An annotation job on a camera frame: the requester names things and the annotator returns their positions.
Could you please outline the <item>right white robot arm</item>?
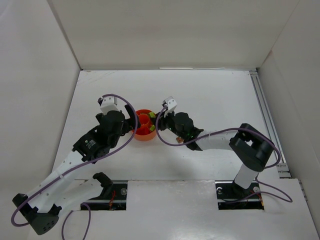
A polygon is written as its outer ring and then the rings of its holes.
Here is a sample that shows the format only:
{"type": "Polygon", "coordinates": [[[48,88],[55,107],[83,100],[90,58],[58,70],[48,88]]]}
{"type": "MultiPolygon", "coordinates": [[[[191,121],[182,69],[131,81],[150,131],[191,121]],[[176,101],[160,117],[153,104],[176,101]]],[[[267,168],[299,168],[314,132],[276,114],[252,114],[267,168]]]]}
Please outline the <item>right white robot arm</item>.
{"type": "Polygon", "coordinates": [[[243,189],[248,189],[251,182],[261,173],[276,150],[273,142],[248,123],[240,127],[232,127],[215,132],[199,129],[185,112],[156,114],[155,131],[170,130],[181,143],[169,143],[162,137],[159,139],[172,147],[185,146],[191,151],[226,150],[232,151],[242,162],[233,182],[243,189]]]}

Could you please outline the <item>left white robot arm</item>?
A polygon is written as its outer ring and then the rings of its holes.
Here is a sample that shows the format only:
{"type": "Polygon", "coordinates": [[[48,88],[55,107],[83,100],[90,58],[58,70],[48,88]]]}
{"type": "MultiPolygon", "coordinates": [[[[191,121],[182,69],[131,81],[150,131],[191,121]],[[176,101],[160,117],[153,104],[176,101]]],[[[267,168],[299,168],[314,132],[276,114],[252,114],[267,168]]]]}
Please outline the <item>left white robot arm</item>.
{"type": "Polygon", "coordinates": [[[77,205],[85,205],[91,198],[110,193],[113,181],[103,172],[95,173],[86,182],[67,191],[82,172],[128,145],[125,142],[117,147],[120,137],[130,131],[136,132],[140,125],[131,104],[125,105],[129,118],[125,118],[115,103],[101,104],[100,109],[101,113],[96,115],[98,125],[73,145],[62,163],[33,190],[13,197],[16,209],[11,217],[12,225],[22,227],[15,221],[15,215],[20,213],[26,225],[41,236],[53,229],[63,212],[77,205]]]}

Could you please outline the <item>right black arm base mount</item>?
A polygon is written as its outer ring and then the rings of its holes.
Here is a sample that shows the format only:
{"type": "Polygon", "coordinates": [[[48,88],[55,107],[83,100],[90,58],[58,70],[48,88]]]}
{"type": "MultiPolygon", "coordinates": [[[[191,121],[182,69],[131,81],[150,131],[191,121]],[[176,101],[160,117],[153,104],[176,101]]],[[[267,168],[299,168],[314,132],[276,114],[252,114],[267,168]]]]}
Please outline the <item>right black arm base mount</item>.
{"type": "Polygon", "coordinates": [[[232,181],[217,181],[215,183],[217,206],[219,210],[264,210],[261,194],[257,182],[252,182],[248,189],[244,189],[232,181]]]}

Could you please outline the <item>lime green long lego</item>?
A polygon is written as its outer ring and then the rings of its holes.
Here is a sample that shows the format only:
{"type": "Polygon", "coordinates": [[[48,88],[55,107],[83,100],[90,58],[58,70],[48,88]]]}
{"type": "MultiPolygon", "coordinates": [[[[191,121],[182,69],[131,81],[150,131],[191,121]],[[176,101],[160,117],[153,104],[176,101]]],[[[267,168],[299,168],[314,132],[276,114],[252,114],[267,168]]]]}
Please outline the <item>lime green long lego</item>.
{"type": "Polygon", "coordinates": [[[155,127],[154,125],[152,125],[152,126],[149,128],[149,130],[150,130],[151,132],[153,132],[155,129],[156,129],[156,127],[155,127]]]}

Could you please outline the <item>lime green square lego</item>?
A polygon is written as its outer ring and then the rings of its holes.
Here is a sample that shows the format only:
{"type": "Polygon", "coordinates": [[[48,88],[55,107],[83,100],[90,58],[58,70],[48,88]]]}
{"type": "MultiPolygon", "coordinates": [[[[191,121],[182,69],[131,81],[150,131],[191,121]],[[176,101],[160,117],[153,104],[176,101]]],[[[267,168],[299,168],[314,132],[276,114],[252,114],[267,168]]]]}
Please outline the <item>lime green square lego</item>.
{"type": "Polygon", "coordinates": [[[154,112],[149,112],[148,114],[147,114],[148,116],[149,116],[149,118],[151,118],[151,119],[154,119],[154,118],[156,118],[156,115],[155,115],[155,113],[154,112]]]}

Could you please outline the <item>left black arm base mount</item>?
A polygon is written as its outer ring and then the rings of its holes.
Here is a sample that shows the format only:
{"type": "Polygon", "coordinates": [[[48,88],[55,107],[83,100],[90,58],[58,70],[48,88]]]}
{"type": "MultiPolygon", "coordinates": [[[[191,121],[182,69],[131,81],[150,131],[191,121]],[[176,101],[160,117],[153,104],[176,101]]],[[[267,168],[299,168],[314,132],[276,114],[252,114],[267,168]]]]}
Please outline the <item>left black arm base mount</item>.
{"type": "Polygon", "coordinates": [[[98,196],[84,202],[92,211],[125,211],[127,209],[127,180],[113,181],[103,172],[94,174],[93,179],[100,183],[102,190],[98,196]]]}

